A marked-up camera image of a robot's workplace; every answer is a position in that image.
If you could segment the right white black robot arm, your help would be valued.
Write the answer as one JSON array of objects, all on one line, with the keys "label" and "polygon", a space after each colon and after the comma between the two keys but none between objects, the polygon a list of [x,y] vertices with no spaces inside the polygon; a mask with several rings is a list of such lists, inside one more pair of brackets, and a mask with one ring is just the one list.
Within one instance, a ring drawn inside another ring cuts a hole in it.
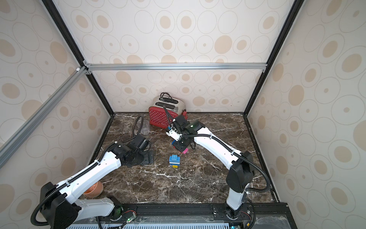
[{"label": "right white black robot arm", "polygon": [[[195,120],[190,123],[183,115],[174,118],[166,106],[163,106],[163,109],[168,120],[166,134],[173,139],[172,145],[175,149],[184,153],[189,146],[195,148],[196,145],[200,145],[218,158],[228,169],[226,177],[226,183],[229,186],[229,194],[226,199],[228,218],[238,218],[248,192],[265,193],[270,190],[271,181],[268,175],[253,162],[251,153],[241,152],[229,146],[200,121]],[[249,187],[255,170],[266,181],[266,186],[262,189]]]}]

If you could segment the blue long lego brick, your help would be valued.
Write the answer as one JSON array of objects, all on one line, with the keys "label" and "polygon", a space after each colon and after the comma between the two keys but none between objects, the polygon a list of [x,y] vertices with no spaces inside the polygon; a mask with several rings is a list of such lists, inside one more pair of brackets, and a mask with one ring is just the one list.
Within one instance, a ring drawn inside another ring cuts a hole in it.
[{"label": "blue long lego brick", "polygon": [[178,160],[177,161],[173,161],[171,160],[171,156],[169,157],[169,163],[178,163],[180,164],[180,157],[178,156]]}]

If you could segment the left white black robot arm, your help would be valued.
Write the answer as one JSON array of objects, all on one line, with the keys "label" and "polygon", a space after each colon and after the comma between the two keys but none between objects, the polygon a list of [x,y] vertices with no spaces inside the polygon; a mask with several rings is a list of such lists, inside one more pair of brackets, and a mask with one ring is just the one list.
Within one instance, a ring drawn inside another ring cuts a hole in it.
[{"label": "left white black robot arm", "polygon": [[115,198],[80,200],[80,196],[112,171],[122,166],[149,165],[153,158],[150,141],[139,132],[133,133],[128,140],[113,142],[99,159],[77,174],[57,184],[48,182],[42,187],[40,203],[30,217],[32,225],[65,229],[82,219],[119,218],[122,207]]}]

